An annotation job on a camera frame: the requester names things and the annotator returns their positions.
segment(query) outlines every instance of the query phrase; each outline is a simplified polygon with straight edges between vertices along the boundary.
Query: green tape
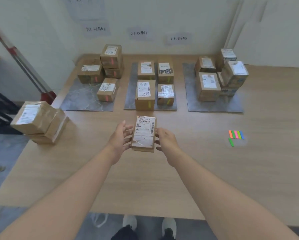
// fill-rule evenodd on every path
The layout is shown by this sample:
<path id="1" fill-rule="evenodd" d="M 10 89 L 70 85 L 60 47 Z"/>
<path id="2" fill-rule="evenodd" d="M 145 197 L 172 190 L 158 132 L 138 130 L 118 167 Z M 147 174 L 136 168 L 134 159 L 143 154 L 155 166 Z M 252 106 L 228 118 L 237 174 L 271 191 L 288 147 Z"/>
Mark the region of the green tape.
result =
<path id="1" fill-rule="evenodd" d="M 234 146 L 234 143 L 233 143 L 232 139 L 231 139 L 231 138 L 228 138 L 228 140 L 229 140 L 229 143 L 231 144 L 231 146 L 233 147 L 233 146 Z"/>

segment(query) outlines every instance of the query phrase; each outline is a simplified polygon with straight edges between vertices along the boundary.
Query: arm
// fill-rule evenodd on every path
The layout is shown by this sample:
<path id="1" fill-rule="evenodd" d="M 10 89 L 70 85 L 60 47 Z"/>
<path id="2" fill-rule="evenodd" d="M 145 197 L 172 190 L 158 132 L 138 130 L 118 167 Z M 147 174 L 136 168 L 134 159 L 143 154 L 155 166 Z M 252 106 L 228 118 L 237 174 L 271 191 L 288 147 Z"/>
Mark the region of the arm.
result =
<path id="1" fill-rule="evenodd" d="M 157 147 L 174 167 L 219 240 L 298 239 L 260 204 L 230 186 L 184 153 L 175 135 L 156 130 Z"/>
<path id="2" fill-rule="evenodd" d="M 111 166 L 131 147 L 133 126 L 118 124 L 109 142 L 75 174 L 8 226 L 0 239 L 74 239 Z"/>

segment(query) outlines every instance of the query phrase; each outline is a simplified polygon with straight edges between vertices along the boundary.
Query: hand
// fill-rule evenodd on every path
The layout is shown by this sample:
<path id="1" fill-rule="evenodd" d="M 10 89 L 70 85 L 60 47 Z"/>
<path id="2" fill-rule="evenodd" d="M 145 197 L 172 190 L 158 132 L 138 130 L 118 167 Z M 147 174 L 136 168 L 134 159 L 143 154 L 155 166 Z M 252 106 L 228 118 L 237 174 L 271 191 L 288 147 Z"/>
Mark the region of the hand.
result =
<path id="1" fill-rule="evenodd" d="M 159 140 L 156 140 L 155 143 L 161 145 L 157 146 L 156 149 L 165 154 L 169 165 L 175 167 L 174 159 L 182 150 L 179 148 L 174 133 L 167 129 L 157 128 L 156 137 L 158 137 Z"/>
<path id="2" fill-rule="evenodd" d="M 111 135 L 106 145 L 107 147 L 112 149 L 115 153 L 115 159 L 113 161 L 113 164 L 119 161 L 124 151 L 131 148 L 131 144 L 129 143 L 131 142 L 131 137 L 129 138 L 126 137 L 132 134 L 133 134 L 132 125 L 126 125 L 125 121 L 117 125 L 116 130 Z"/>

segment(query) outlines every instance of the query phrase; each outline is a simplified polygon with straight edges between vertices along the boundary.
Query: white sneaker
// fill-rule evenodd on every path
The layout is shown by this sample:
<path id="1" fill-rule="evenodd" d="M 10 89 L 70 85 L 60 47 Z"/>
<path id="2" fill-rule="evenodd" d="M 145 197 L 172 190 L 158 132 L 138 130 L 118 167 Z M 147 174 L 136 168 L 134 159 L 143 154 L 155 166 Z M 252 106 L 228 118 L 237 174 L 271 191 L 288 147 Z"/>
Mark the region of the white sneaker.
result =
<path id="1" fill-rule="evenodd" d="M 123 218 L 123 227 L 130 225 L 133 231 L 136 230 L 137 227 L 137 220 L 135 216 L 132 215 L 124 215 Z"/>
<path id="2" fill-rule="evenodd" d="M 174 218 L 164 218 L 163 223 L 162 223 L 162 231 L 163 231 L 163 236 L 165 235 L 165 230 L 170 228 L 172 230 L 173 238 L 176 237 L 176 221 Z"/>

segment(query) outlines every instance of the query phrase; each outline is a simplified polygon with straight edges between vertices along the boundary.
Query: package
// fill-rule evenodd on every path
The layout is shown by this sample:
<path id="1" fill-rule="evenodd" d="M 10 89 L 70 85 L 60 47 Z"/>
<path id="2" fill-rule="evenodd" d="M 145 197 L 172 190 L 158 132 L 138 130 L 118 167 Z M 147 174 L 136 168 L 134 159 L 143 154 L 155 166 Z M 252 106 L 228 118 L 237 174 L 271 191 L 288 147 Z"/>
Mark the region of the package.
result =
<path id="1" fill-rule="evenodd" d="M 196 74 L 198 72 L 216 72 L 214 61 L 207 56 L 200 56 L 195 64 Z"/>
<path id="2" fill-rule="evenodd" d="M 223 80 L 223 77 L 221 75 L 221 72 L 217 72 L 217 76 L 218 76 L 220 88 L 222 89 L 220 96 L 234 96 L 235 93 L 237 92 L 238 88 L 230 88 L 230 87 L 226 86 L 226 84 Z"/>
<path id="3" fill-rule="evenodd" d="M 25 135 L 46 133 L 55 114 L 45 101 L 25 102 L 10 125 Z"/>
<path id="4" fill-rule="evenodd" d="M 135 95 L 136 110 L 154 110 L 155 80 L 138 80 Z"/>
<path id="5" fill-rule="evenodd" d="M 122 46 L 116 44 L 105 45 L 100 60 L 104 68 L 120 69 L 123 63 Z"/>
<path id="6" fill-rule="evenodd" d="M 81 83 L 102 83 L 105 77 L 102 64 L 98 59 L 86 59 L 82 62 L 77 72 L 78 79 Z"/>
<path id="7" fill-rule="evenodd" d="M 241 61 L 226 61 L 221 76 L 229 88 L 239 88 L 248 77 L 248 71 Z"/>
<path id="8" fill-rule="evenodd" d="M 217 73 L 199 72 L 196 90 L 199 101 L 216 101 L 221 93 Z"/>
<path id="9" fill-rule="evenodd" d="M 175 92 L 174 85 L 159 84 L 157 92 L 157 104 L 172 106 L 174 104 Z"/>
<path id="10" fill-rule="evenodd" d="M 158 60 L 158 83 L 174 84 L 174 66 L 171 58 Z"/>
<path id="11" fill-rule="evenodd" d="M 56 109 L 56 114 L 51 121 L 46 133 L 29 135 L 37 144 L 55 144 L 63 132 L 69 118 L 61 109 Z"/>
<path id="12" fill-rule="evenodd" d="M 99 101 L 113 102 L 118 90 L 118 79 L 105 78 L 100 86 L 97 97 Z"/>
<path id="13" fill-rule="evenodd" d="M 221 49 L 216 57 L 216 69 L 218 72 L 223 70 L 225 61 L 235 61 L 237 59 L 232 49 Z"/>
<path id="14" fill-rule="evenodd" d="M 122 78 L 123 76 L 123 71 L 124 71 L 124 64 L 120 66 L 120 69 L 110 69 L 110 68 L 105 68 L 105 75 L 108 78 Z"/>
<path id="15" fill-rule="evenodd" d="M 137 116 L 131 139 L 131 149 L 140 152 L 154 152 L 156 118 Z"/>
<path id="16" fill-rule="evenodd" d="M 137 77 L 139 80 L 155 80 L 154 61 L 140 61 L 138 63 Z"/>

